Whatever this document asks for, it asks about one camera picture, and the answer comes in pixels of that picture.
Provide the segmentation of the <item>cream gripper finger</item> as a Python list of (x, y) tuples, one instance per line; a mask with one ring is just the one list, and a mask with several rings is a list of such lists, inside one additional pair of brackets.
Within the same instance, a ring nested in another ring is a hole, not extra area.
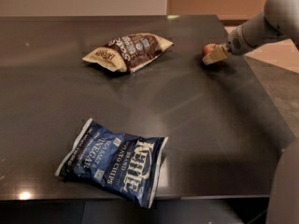
[(202, 49), (202, 60), (205, 65), (210, 65), (227, 59), (229, 54), (226, 44), (208, 44)]

